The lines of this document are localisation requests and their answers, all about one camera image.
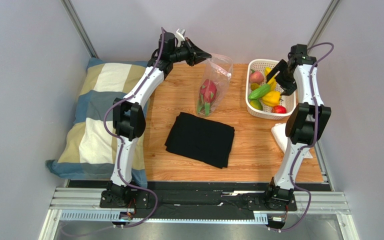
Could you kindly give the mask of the fake yellow bell pepper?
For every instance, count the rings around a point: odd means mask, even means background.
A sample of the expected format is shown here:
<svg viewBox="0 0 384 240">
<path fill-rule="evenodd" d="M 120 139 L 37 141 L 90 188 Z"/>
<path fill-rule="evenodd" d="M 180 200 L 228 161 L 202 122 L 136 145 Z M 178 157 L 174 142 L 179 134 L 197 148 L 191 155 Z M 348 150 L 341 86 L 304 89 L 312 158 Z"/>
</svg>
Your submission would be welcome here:
<svg viewBox="0 0 384 240">
<path fill-rule="evenodd" d="M 278 91 L 270 91 L 261 98 L 263 104 L 269 107 L 278 106 L 281 102 L 281 93 Z"/>
</svg>

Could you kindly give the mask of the fake pink dragon fruit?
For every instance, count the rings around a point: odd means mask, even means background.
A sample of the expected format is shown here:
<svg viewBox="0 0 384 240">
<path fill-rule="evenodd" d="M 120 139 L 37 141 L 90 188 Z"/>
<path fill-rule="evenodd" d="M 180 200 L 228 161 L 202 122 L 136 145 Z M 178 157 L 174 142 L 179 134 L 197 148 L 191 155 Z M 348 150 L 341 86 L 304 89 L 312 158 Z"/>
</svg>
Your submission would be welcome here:
<svg viewBox="0 0 384 240">
<path fill-rule="evenodd" d="M 199 88 L 199 98 L 197 104 L 197 112 L 204 111 L 204 115 L 207 117 L 211 113 L 211 106 L 215 102 L 217 97 L 217 86 L 210 79 L 206 79 Z"/>
</svg>

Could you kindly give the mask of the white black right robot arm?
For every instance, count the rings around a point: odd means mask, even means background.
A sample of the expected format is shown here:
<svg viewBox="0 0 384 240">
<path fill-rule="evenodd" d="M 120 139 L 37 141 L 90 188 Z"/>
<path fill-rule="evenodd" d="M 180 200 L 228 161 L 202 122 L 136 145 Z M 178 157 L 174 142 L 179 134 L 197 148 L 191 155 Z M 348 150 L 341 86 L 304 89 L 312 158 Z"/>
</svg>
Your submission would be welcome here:
<svg viewBox="0 0 384 240">
<path fill-rule="evenodd" d="M 285 126 L 286 151 L 275 176 L 271 179 L 264 204 L 271 210 L 284 209 L 293 200 L 295 180 L 305 154 L 314 147 L 330 119 L 332 110 L 325 106 L 317 83 L 319 59 L 310 56 L 310 47 L 293 45 L 288 60 L 280 60 L 269 77 L 274 77 L 283 96 L 298 93 L 298 104 Z"/>
</svg>

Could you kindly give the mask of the fake green cucumber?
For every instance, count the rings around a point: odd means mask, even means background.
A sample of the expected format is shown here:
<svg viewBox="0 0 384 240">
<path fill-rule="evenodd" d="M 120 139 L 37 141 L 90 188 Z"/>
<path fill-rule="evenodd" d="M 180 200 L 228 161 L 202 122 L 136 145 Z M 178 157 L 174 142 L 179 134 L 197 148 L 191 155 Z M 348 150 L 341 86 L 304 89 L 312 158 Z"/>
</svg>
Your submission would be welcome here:
<svg viewBox="0 0 384 240">
<path fill-rule="evenodd" d="M 250 95 L 248 96 L 249 100 L 257 100 L 266 94 L 268 94 L 271 91 L 271 87 L 269 84 L 265 83 L 264 85 L 261 85 L 260 87 L 253 90 Z"/>
</svg>

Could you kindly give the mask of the fake peach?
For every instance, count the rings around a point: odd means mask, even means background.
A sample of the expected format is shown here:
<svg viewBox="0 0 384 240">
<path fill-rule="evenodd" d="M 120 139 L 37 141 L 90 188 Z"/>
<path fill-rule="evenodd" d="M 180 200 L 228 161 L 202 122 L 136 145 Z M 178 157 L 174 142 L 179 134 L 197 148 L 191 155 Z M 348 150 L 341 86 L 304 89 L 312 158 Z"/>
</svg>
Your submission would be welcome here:
<svg viewBox="0 0 384 240">
<path fill-rule="evenodd" d="M 260 71 L 252 71 L 248 76 L 248 80 L 250 84 L 261 84 L 265 80 L 265 76 Z"/>
</svg>

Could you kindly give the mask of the clear zip top bag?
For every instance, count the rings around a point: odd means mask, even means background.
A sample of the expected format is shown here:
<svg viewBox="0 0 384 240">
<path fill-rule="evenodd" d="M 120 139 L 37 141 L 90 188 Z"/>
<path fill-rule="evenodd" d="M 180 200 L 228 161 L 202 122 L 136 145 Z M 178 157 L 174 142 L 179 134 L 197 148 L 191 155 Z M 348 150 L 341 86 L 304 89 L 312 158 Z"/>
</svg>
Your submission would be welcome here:
<svg viewBox="0 0 384 240">
<path fill-rule="evenodd" d="M 205 63 L 196 101 L 196 113 L 200 117 L 208 117 L 216 110 L 233 76 L 233 61 L 225 55 L 213 53 Z"/>
</svg>

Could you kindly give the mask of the fake yellow bananas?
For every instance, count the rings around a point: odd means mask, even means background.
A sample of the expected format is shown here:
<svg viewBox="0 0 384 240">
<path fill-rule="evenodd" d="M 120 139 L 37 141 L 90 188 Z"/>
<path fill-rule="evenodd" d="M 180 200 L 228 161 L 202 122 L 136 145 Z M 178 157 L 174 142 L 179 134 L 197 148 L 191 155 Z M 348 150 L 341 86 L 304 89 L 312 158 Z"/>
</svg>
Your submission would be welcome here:
<svg viewBox="0 0 384 240">
<path fill-rule="evenodd" d="M 264 70 L 264 74 L 266 76 L 267 84 L 270 85 L 270 90 L 274 91 L 276 89 L 277 82 L 276 82 L 276 79 L 275 79 L 274 76 L 271 79 L 268 78 L 268 74 L 271 72 L 271 70 L 272 70 L 272 68 L 266 67 L 265 70 Z"/>
</svg>

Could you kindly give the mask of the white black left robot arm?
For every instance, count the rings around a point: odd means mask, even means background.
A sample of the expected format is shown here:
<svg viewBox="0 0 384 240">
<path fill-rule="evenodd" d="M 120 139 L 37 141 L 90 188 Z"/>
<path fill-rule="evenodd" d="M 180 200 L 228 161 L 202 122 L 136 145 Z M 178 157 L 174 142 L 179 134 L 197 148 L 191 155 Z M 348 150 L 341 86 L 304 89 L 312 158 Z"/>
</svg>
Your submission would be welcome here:
<svg viewBox="0 0 384 240">
<path fill-rule="evenodd" d="M 139 138 L 146 129 L 145 104 L 172 71 L 174 64 L 186 62 L 193 67 L 212 56 L 197 47 L 185 36 L 185 29 L 176 32 L 163 30 L 158 48 L 147 63 L 143 76 L 123 98 L 116 98 L 105 113 L 112 114 L 112 127 L 105 130 L 117 139 L 116 160 L 106 190 L 101 193 L 101 208 L 126 208 L 133 206 L 138 194 L 148 198 L 150 190 L 132 185 L 132 169 Z"/>
</svg>

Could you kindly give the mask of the fake red strawberry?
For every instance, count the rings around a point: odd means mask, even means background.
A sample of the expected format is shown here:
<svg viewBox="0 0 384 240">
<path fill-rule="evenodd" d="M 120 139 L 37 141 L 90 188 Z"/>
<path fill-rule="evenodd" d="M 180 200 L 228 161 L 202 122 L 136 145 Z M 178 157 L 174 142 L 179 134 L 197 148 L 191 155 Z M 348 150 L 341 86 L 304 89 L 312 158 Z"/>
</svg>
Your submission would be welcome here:
<svg viewBox="0 0 384 240">
<path fill-rule="evenodd" d="M 271 112 L 275 114 L 286 114 L 287 109 L 282 105 L 276 105 L 272 108 Z"/>
</svg>

